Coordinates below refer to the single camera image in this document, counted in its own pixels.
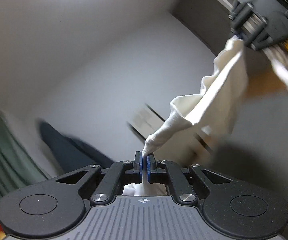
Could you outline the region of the white sweatshirt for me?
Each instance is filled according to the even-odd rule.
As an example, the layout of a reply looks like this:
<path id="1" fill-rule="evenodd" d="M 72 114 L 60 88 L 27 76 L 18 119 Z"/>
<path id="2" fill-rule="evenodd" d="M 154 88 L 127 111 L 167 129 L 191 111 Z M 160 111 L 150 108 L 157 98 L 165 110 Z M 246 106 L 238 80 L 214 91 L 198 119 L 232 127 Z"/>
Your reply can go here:
<path id="1" fill-rule="evenodd" d="M 239 107 L 248 87 L 243 41 L 233 36 L 213 61 L 213 74 L 201 79 L 198 94 L 177 96 L 170 102 L 170 114 L 150 134 L 141 152 L 146 159 L 171 160 L 181 166 L 202 163 L 225 174 L 241 167 L 241 154 L 206 150 L 202 140 L 214 144 L 232 133 Z"/>

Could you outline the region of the cream and black wooden chair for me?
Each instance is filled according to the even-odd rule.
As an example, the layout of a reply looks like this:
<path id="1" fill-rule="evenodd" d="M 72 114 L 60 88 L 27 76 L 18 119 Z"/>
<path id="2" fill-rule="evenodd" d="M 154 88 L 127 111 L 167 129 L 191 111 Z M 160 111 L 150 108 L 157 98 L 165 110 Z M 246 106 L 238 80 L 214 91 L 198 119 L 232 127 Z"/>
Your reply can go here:
<path id="1" fill-rule="evenodd" d="M 128 120 L 128 126 L 142 140 L 156 132 L 165 119 L 148 104 L 142 105 Z M 212 140 L 202 131 L 190 129 L 175 133 L 156 153 L 199 157 L 212 153 Z"/>

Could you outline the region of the white wardrobe shelf unit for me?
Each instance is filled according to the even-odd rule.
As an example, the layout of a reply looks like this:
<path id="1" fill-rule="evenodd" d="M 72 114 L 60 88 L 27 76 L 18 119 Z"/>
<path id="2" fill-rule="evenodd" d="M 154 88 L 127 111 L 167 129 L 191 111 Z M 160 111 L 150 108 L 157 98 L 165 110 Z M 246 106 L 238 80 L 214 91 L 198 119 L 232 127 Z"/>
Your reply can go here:
<path id="1" fill-rule="evenodd" d="M 268 68 L 265 49 L 288 40 L 288 0 L 177 0 L 172 15 L 214 54 L 241 38 L 250 73 Z"/>

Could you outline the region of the dark teal hanging jacket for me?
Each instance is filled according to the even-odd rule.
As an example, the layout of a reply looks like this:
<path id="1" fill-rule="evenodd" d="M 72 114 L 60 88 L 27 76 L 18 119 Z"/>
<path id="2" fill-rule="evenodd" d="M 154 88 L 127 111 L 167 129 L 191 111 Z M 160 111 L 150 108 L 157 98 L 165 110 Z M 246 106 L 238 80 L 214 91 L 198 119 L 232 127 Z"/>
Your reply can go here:
<path id="1" fill-rule="evenodd" d="M 87 165 L 100 165 L 109 168 L 114 161 L 95 147 L 74 137 L 59 133 L 48 122 L 38 122 L 42 141 L 48 146 L 56 161 L 65 173 Z"/>

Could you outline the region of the green curtain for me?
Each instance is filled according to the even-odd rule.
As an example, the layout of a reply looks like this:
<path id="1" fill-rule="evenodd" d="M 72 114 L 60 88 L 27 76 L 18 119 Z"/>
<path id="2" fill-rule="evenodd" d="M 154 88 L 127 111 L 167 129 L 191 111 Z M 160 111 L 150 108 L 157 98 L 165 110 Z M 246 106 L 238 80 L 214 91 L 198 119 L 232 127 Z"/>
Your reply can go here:
<path id="1" fill-rule="evenodd" d="M 0 116 L 0 199 L 15 189 L 48 178 Z"/>

